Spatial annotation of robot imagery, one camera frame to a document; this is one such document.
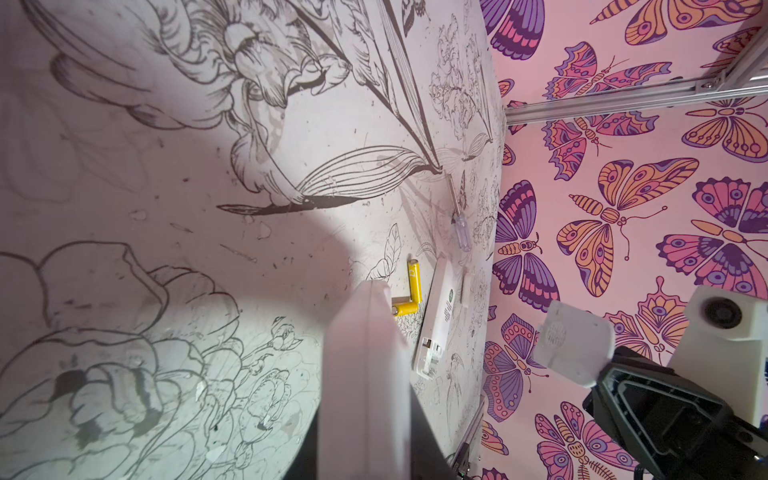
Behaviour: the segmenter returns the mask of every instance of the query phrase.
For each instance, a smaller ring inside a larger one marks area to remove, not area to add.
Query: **white 3d printed part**
[[[424,313],[419,351],[413,369],[426,379],[435,378],[435,367],[448,343],[448,330],[453,316],[453,268],[445,257],[437,259],[427,311]]]
[[[362,282],[326,330],[317,478],[411,478],[410,353],[389,286]]]
[[[533,360],[578,385],[592,387],[614,358],[614,342],[612,323],[553,300]]]
[[[706,319],[705,306],[728,299],[743,318],[734,328],[716,328]],[[768,343],[768,302],[713,286],[699,286],[685,307],[690,324],[667,366],[725,400],[733,414],[760,426],[763,379]]]

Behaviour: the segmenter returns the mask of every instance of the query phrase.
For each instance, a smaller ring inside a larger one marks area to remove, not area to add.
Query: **metal frame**
[[[730,67],[715,78],[670,81],[506,108],[507,125],[768,94],[766,63],[768,28],[761,28]]]

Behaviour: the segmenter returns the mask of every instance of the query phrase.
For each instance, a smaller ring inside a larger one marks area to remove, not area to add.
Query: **butterfly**
[[[602,478],[616,478],[605,465],[590,459],[591,453],[605,463],[632,472],[634,460],[594,420],[584,424],[584,413],[570,402],[560,404],[563,417],[554,416],[554,425],[541,413],[534,418],[536,432],[545,439],[536,447],[539,458],[547,467],[547,480],[573,480],[574,459],[579,463],[578,477],[589,480],[589,468]]]
[[[536,221],[536,196],[527,180],[520,181],[507,191],[498,203],[496,243],[507,243],[498,249],[501,255],[512,255],[493,264],[493,274],[499,280],[498,288],[505,295],[512,295],[520,283],[518,297],[537,310],[546,312],[552,300],[559,300],[558,285],[544,262],[531,252],[534,248],[543,253],[536,241],[526,240]]]
[[[654,129],[658,118],[658,115],[644,117],[639,111],[627,111],[575,118],[575,124],[566,120],[548,121],[541,131],[545,133],[545,146],[553,150],[549,163],[558,168],[554,179],[568,181],[576,174],[587,152],[587,143],[607,146],[600,142],[597,134],[619,137],[646,134]]]
[[[656,293],[649,293],[644,302],[637,303],[637,315],[619,311],[606,313],[603,318],[614,324],[617,346],[626,346],[650,361],[666,365],[688,327],[688,318],[684,314],[687,303],[677,295],[661,291],[664,285],[662,276],[656,277],[656,285]],[[662,358],[662,353],[669,356]]]
[[[630,8],[637,0],[611,0],[590,25]],[[624,31],[629,45],[645,45],[667,36],[661,10],[664,0],[647,0]],[[667,0],[667,16],[677,30],[742,22],[760,12],[763,0]]]
[[[768,161],[768,139],[741,115],[754,115],[768,127],[768,121],[758,114],[748,112],[760,105],[744,108],[741,105],[754,97],[729,98],[727,100],[708,101],[717,108],[689,111],[691,117],[715,117],[687,131],[682,138],[686,145],[709,148],[722,141],[723,149],[742,160],[763,163]]]
[[[493,428],[493,425],[485,420],[482,421],[482,437],[480,438],[480,443],[487,449],[491,449],[496,453],[509,455],[509,450],[507,449],[507,446],[504,445],[502,437],[498,436],[498,432]]]
[[[545,367],[532,358],[538,332],[530,323],[513,313],[502,325],[502,336],[507,343],[504,348],[495,342],[485,342],[483,354],[483,369],[488,377],[482,388],[488,396],[488,414],[496,422],[504,422],[518,409],[523,396],[523,374],[549,377],[531,371],[531,367]]]
[[[630,174],[633,166],[632,161],[616,160],[605,164],[600,170],[600,193],[612,207],[616,207],[615,209],[604,208],[601,202],[585,195],[568,195],[579,208],[603,220],[576,220],[562,227],[557,235],[558,247],[562,253],[571,255],[578,249],[576,266],[581,274],[581,282],[592,296],[605,293],[611,281],[614,269],[611,225],[616,223],[621,232],[621,228],[629,219],[649,218],[626,218],[622,217],[620,212],[642,205],[682,184],[699,167],[699,161],[695,158],[671,158],[656,164],[641,165]],[[653,215],[666,209],[664,206]],[[628,247],[624,259],[629,260]]]
[[[693,198],[699,207],[726,227],[736,228],[741,233],[768,233],[768,182],[752,190],[750,183],[741,179],[721,180],[710,178],[696,184]],[[666,235],[656,245],[659,257],[667,259],[667,265],[677,272],[696,277],[695,285],[708,285],[768,299],[768,287],[763,274],[742,250],[740,245],[752,250],[760,257],[768,257],[758,250],[768,240],[747,240],[741,233],[725,230],[720,225],[703,220],[691,223],[715,237],[703,235]]]
[[[488,35],[502,24],[491,38],[493,48],[513,60],[528,60],[536,52],[544,33],[544,0],[480,0],[480,7]]]
[[[752,37],[755,36],[758,31],[760,31],[760,27],[745,28],[744,30],[739,30],[736,33],[716,41],[714,45],[712,45],[712,49],[724,53],[726,56],[718,58],[712,63],[701,65],[701,67],[713,68],[714,70],[707,72],[712,75],[720,73],[730,65],[730,62],[732,62],[739,53],[741,53],[744,47],[746,47],[746,44],[750,43],[750,40],[752,40]]]
[[[415,16],[423,17],[427,12],[426,0],[402,0],[402,29],[406,37],[411,31]]]
[[[547,93],[544,96],[549,100],[563,98],[568,94],[583,95],[635,87],[655,75],[670,73],[669,67],[672,65],[671,61],[659,61],[612,74],[611,69],[618,64],[611,62],[598,72],[598,56],[586,41],[574,47],[566,47],[565,51],[568,58],[562,65],[554,68],[559,76],[547,83]]]

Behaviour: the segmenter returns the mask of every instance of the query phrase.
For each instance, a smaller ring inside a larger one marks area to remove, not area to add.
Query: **screwdriver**
[[[472,243],[469,239],[469,225],[467,219],[464,218],[462,212],[462,206],[458,204],[456,198],[456,189],[453,187],[453,176],[448,174],[448,184],[451,187],[451,196],[453,197],[453,207],[455,208],[453,215],[451,216],[451,223],[456,228],[456,236],[458,237],[458,248],[464,252],[469,252],[472,249]]]

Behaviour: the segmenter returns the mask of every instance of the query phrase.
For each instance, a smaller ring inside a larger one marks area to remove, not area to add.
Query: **yellow battery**
[[[419,311],[419,304],[416,302],[397,303],[392,305],[392,315],[403,316],[410,315]]]
[[[411,301],[419,305],[422,302],[422,274],[418,260],[408,260],[408,281],[411,285]]]

